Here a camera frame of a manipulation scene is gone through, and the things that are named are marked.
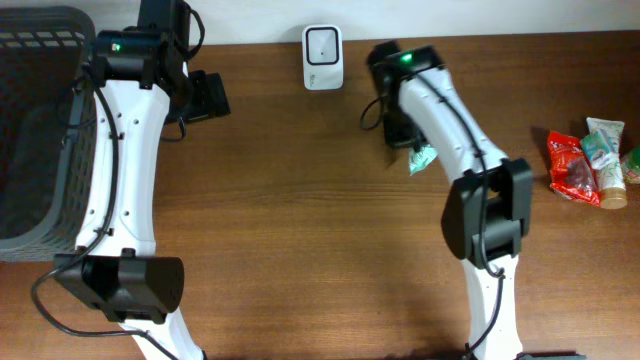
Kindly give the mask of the small teal tissue pack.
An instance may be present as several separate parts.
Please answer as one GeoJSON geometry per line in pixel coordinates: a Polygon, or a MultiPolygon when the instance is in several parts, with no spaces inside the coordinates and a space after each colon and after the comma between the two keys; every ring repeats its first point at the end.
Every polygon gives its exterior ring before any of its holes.
{"type": "Polygon", "coordinates": [[[580,144],[591,168],[594,170],[602,170],[615,160],[616,152],[613,149],[613,145],[607,134],[601,129],[590,132],[580,140],[580,144]]]}

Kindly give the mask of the teal wet wipes pack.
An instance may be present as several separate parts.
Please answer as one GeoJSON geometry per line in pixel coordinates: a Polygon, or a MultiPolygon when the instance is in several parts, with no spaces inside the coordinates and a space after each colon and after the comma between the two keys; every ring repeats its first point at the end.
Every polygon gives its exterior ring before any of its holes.
{"type": "Polygon", "coordinates": [[[409,149],[408,167],[411,176],[425,170],[438,156],[437,150],[424,145],[409,149]]]}

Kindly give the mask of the green lid jar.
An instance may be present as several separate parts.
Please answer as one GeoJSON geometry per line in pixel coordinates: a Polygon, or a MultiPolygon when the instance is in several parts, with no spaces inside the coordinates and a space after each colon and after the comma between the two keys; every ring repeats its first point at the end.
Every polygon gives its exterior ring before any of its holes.
{"type": "Polygon", "coordinates": [[[626,153],[621,159],[623,179],[629,184],[640,183],[640,147],[637,146],[626,153]]]}

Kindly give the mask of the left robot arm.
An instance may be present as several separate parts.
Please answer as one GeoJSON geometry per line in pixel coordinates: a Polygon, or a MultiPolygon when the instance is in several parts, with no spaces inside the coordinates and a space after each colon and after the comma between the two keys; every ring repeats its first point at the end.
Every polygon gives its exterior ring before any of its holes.
{"type": "Polygon", "coordinates": [[[163,128],[230,113],[221,77],[188,67],[198,53],[190,29],[201,25],[184,1],[144,1],[135,25],[97,35],[83,66],[97,112],[88,206],[51,277],[148,359],[205,357],[179,307],[183,262],[157,255],[152,215],[163,128]]]}

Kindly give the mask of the red candy bag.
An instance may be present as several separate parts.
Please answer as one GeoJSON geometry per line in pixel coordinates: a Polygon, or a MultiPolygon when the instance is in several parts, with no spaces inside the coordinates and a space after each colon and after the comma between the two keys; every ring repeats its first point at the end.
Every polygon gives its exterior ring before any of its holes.
{"type": "Polygon", "coordinates": [[[567,200],[599,207],[600,192],[580,140],[551,131],[547,148],[551,160],[550,188],[567,200]]]}

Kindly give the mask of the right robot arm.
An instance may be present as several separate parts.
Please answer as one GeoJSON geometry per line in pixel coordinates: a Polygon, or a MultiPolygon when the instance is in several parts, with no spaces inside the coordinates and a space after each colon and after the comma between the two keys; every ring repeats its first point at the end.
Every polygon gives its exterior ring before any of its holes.
{"type": "Polygon", "coordinates": [[[531,222],[533,173],[482,131],[431,45],[376,45],[366,60],[386,146],[437,153],[450,190],[441,217],[444,240],[463,267],[470,307],[464,358],[516,359],[515,273],[531,222]]]}

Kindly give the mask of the white leaf-print cream tube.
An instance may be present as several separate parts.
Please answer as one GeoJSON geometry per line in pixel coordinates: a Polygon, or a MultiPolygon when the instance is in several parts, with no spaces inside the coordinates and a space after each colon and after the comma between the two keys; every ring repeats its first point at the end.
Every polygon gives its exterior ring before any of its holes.
{"type": "Polygon", "coordinates": [[[613,161],[596,171],[600,207],[608,210],[622,209],[628,203],[619,155],[624,123],[593,117],[588,117],[586,122],[590,131],[602,130],[606,134],[614,153],[613,161]]]}

